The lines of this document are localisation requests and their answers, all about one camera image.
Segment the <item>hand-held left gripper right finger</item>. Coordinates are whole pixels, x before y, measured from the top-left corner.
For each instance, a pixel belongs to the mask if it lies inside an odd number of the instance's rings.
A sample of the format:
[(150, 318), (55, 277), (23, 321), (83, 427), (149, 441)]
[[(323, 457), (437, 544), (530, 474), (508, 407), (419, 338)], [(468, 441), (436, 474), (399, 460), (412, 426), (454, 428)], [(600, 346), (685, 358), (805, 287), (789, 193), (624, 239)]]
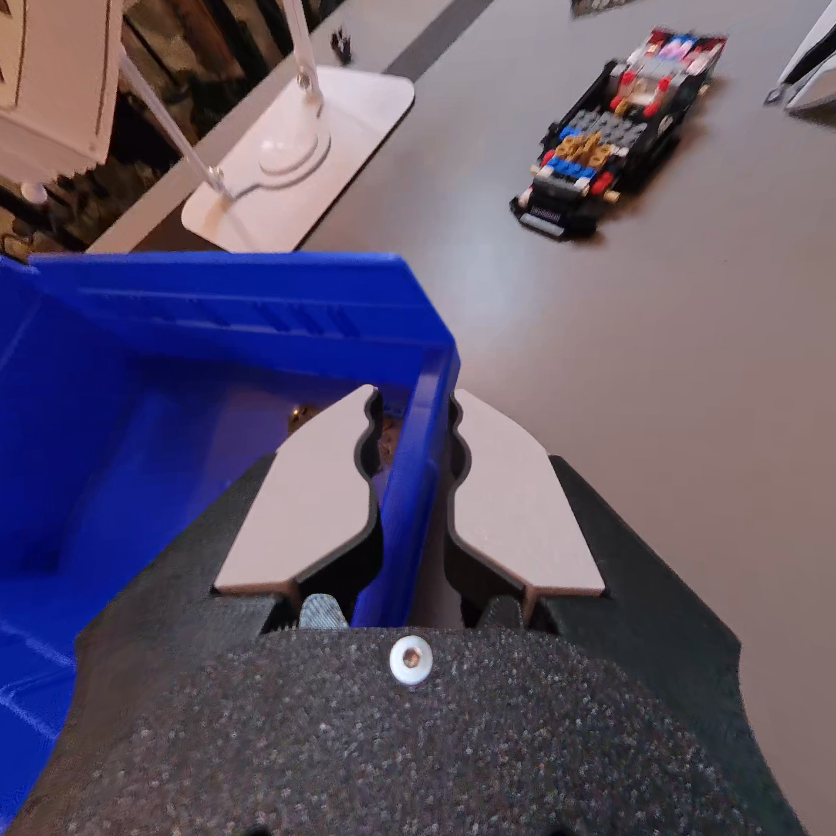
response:
[(465, 624), (499, 598), (527, 624), (542, 601), (602, 597), (603, 575), (545, 447), (464, 389), (449, 406), (445, 577)]

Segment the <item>black lego car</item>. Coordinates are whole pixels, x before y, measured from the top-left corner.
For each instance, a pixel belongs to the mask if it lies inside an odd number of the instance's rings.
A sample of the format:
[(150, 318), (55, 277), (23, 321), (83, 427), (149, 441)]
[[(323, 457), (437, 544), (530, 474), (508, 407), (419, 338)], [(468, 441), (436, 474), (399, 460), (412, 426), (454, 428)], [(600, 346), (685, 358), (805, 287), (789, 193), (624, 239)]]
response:
[(642, 188), (676, 147), (727, 40), (654, 27), (628, 57), (610, 60), (549, 125), (530, 185), (509, 202), (517, 221), (558, 240), (594, 235), (622, 194)]

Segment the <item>lego instruction booklet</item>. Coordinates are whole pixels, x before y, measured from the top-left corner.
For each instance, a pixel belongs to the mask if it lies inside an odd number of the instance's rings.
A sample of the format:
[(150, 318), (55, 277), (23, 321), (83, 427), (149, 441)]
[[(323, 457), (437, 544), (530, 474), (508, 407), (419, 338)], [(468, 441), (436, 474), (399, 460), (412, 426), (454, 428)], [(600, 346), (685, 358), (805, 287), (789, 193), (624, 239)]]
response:
[(1, 173), (50, 183), (106, 162), (121, 1), (1, 2)]

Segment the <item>blue plastic bin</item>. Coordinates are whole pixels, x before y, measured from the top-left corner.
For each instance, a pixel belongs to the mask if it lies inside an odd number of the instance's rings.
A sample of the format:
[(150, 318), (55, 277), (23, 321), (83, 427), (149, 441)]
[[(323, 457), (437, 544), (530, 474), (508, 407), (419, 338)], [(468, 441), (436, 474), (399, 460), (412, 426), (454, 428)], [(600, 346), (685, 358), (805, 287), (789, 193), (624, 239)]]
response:
[(5, 830), (67, 715), (77, 635), (275, 452), (297, 402), (371, 384), (404, 421), (351, 624), (406, 623), (460, 362), (394, 255), (2, 257), (1, 315)]

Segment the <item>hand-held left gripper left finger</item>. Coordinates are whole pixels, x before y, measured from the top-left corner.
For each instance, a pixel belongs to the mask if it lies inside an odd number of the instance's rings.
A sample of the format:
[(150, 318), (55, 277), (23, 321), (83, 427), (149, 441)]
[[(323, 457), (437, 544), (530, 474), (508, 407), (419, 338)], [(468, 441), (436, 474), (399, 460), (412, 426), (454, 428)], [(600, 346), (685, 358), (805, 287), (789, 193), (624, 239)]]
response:
[(225, 596), (277, 594), (296, 610), (315, 594), (351, 618), (383, 566), (374, 476), (383, 397), (361, 384), (277, 447), (213, 583)]

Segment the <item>white booklet stand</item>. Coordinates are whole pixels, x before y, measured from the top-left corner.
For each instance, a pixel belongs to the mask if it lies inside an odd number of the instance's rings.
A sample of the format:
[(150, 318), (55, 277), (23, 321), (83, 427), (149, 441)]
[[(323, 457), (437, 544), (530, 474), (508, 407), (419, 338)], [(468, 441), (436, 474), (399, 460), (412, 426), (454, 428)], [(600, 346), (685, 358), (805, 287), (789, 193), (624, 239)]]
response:
[[(204, 162), (190, 145), (121, 36), (119, 78), (148, 106), (197, 177), (182, 208), (182, 225), (229, 252), (295, 249), (415, 99), (407, 78), (318, 66), (301, 2), (286, 2), (285, 10), (295, 74), (216, 165)], [(19, 186), (26, 200), (41, 204), (46, 184)]]

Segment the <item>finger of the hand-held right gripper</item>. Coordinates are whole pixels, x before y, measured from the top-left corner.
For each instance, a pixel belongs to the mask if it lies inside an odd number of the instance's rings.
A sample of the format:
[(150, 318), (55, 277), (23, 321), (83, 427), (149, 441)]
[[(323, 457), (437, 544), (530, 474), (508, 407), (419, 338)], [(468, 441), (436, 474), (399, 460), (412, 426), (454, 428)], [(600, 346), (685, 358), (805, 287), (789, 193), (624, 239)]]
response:
[(781, 72), (770, 90), (765, 105), (784, 105), (789, 85), (800, 80), (815, 68), (835, 69), (835, 2), (825, 8), (808, 34)]
[(786, 112), (803, 112), (829, 105), (835, 99), (835, 69), (815, 68), (789, 85), (783, 103)]

